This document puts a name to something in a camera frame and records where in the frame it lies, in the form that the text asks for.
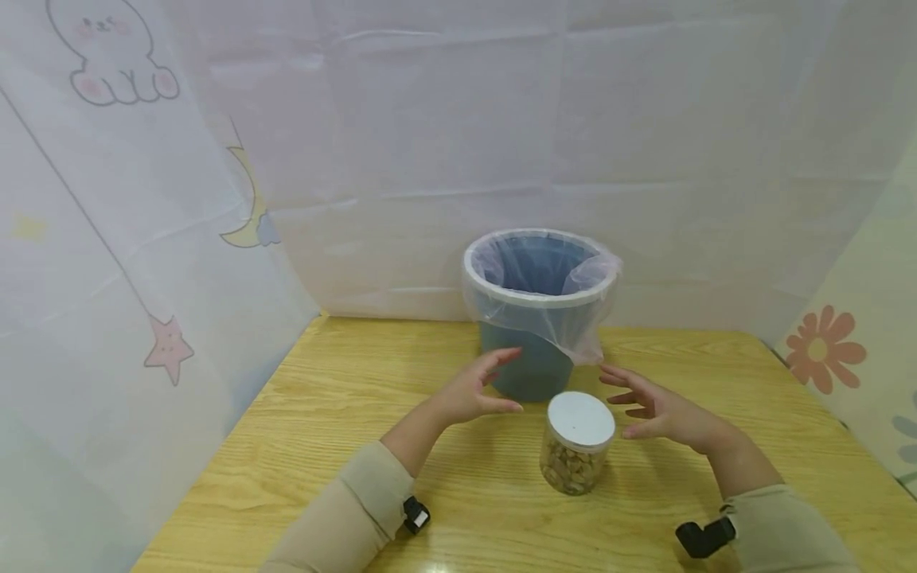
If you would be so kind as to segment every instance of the trash can rim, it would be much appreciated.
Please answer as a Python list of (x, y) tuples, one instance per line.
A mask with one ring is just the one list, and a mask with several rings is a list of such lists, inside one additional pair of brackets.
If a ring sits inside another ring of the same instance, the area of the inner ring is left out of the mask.
[[(608, 276), (602, 279), (602, 282), (599, 284), (585, 291), (574, 292), (573, 294), (536, 294), (533, 292), (506, 289), (502, 286), (487, 282), (484, 277), (475, 271), (471, 264), (471, 258), (481, 245), (493, 241), (494, 239), (508, 237), (561, 237), (569, 242), (579, 244), (581, 247), (595, 253), (595, 256), (605, 256), (609, 259), (616, 260), (617, 267), (612, 272), (609, 272)], [(611, 288), (612, 283), (617, 278), (621, 269), (620, 260), (602, 245), (602, 243), (588, 237), (568, 233), (567, 231), (543, 227), (523, 227), (488, 233), (472, 242), (468, 248), (465, 249), (463, 260), (464, 274), (476, 289), (505, 303), (535, 308), (567, 308), (571, 306), (581, 306), (601, 299)]]

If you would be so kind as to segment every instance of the clear plastic jar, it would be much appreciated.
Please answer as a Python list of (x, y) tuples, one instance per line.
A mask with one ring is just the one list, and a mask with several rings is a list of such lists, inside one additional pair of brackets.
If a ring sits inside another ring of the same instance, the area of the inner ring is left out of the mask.
[(614, 417), (601, 400), (563, 392), (547, 406), (541, 475), (555, 490), (582, 495), (595, 487), (614, 437)]

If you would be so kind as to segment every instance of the jar lid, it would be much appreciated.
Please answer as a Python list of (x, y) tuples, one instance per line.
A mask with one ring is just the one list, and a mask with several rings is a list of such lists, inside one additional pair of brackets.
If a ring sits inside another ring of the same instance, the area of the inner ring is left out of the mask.
[(601, 448), (614, 436), (614, 416), (595, 396), (562, 392), (547, 405), (547, 420), (571, 447)]

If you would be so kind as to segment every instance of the plastic bag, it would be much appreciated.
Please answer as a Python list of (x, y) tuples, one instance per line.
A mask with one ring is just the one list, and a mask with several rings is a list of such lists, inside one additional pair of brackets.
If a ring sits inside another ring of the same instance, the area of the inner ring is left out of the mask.
[(597, 328), (612, 310), (621, 268), (620, 259), (586, 237), (543, 228), (497, 231), (466, 249), (462, 293), (472, 320), (525, 330), (574, 364), (597, 364)]

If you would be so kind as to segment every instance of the beige sleeve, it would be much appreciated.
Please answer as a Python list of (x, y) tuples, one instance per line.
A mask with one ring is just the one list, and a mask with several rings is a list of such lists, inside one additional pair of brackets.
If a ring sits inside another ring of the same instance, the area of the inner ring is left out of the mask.
[(363, 447), (287, 529), (261, 573), (362, 571), (401, 527), (413, 487), (388, 448)]
[(854, 573), (856, 562), (831, 525), (785, 485), (726, 500), (732, 547), (745, 573)]

